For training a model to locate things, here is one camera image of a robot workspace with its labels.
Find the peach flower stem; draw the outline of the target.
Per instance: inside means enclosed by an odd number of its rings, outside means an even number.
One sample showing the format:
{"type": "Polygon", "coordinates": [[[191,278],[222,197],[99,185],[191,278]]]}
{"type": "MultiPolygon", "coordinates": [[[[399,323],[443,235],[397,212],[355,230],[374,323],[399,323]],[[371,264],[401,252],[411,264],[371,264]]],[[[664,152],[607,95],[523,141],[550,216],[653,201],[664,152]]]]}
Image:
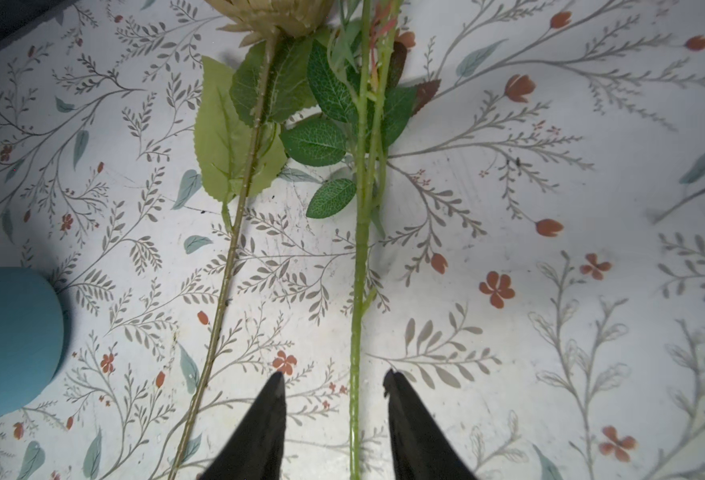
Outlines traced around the peach flower stem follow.
{"type": "Polygon", "coordinates": [[[204,91],[194,125],[194,150],[204,189],[222,204],[230,248],[206,361],[190,401],[170,478],[176,478],[184,463],[220,345],[246,201],[270,186],[286,164],[284,152],[272,139],[276,126],[312,105],[304,87],[304,56],[290,50],[314,36],[332,11],[328,1],[308,0],[220,0],[210,5],[228,18],[227,32],[244,36],[242,46],[250,54],[244,63],[244,80],[222,62],[204,58],[204,91]]]}

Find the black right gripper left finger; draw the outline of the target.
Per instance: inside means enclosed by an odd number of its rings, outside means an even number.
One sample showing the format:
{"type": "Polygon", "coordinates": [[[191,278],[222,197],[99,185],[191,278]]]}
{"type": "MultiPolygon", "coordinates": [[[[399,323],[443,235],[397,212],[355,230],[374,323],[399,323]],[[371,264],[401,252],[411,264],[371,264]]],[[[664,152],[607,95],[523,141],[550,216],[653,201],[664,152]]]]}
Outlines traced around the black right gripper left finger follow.
{"type": "Polygon", "coordinates": [[[268,378],[230,440],[200,475],[203,480],[278,480],[284,459],[284,374],[268,378]]]}

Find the teal ceramic vase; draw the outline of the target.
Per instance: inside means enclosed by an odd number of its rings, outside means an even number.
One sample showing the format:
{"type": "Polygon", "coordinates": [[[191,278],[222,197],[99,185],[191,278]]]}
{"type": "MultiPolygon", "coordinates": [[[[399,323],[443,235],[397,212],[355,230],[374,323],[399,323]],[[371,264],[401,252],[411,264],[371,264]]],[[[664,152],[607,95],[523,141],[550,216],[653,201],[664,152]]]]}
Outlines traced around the teal ceramic vase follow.
{"type": "Polygon", "coordinates": [[[34,270],[0,268],[0,417],[33,402],[58,371],[64,316],[34,270]]]}

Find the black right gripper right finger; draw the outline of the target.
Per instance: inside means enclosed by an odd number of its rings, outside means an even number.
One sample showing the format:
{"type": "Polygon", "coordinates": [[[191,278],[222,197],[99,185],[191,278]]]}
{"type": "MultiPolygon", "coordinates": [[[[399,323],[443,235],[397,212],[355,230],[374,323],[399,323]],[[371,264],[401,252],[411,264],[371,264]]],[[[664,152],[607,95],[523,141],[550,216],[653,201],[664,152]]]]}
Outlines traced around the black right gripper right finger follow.
{"type": "Polygon", "coordinates": [[[474,480],[406,377],[383,380],[394,477],[399,480],[474,480]]]}

